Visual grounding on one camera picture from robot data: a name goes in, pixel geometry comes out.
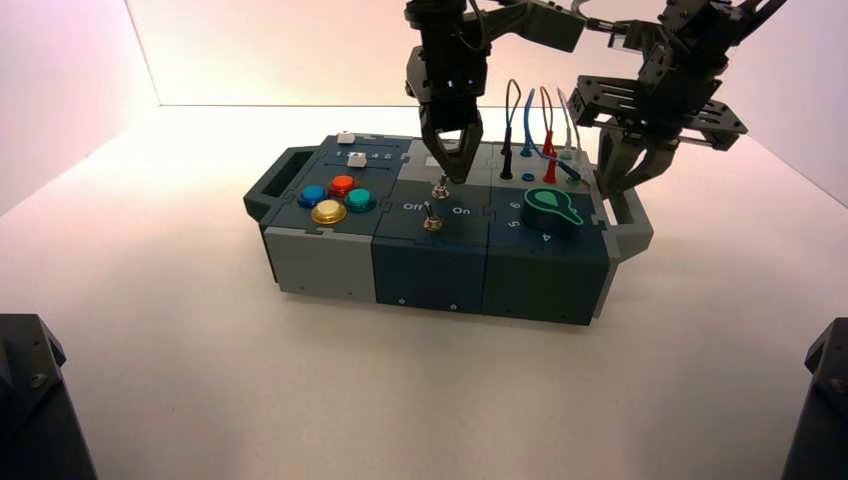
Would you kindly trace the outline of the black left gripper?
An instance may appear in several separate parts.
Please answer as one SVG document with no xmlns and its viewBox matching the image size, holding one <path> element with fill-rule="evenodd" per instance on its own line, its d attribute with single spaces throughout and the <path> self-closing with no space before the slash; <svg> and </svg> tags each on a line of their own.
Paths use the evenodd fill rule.
<svg viewBox="0 0 848 480">
<path fill-rule="evenodd" d="M 412 49 L 406 64 L 406 94 L 419 106 L 421 138 L 452 183 L 464 184 L 476 157 L 483 124 L 477 99 L 485 93 L 487 55 L 459 43 L 444 49 Z M 448 145 L 435 124 L 467 124 L 459 146 Z"/>
</svg>

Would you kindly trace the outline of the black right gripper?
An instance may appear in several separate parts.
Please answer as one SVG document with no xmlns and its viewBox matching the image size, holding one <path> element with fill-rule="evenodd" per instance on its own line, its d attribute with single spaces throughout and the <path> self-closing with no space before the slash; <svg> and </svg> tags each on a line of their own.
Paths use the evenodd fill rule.
<svg viewBox="0 0 848 480">
<path fill-rule="evenodd" d="M 603 196 L 623 192 L 662 175 L 672 164 L 677 142 L 633 145 L 626 134 L 679 140 L 727 151 L 748 133 L 726 104 L 715 100 L 727 51 L 738 35 L 728 28 L 614 26 L 608 46 L 640 53 L 635 79 L 578 77 L 568 100 L 575 124 L 597 126 L 610 117 L 599 138 L 597 186 Z"/>
</svg>

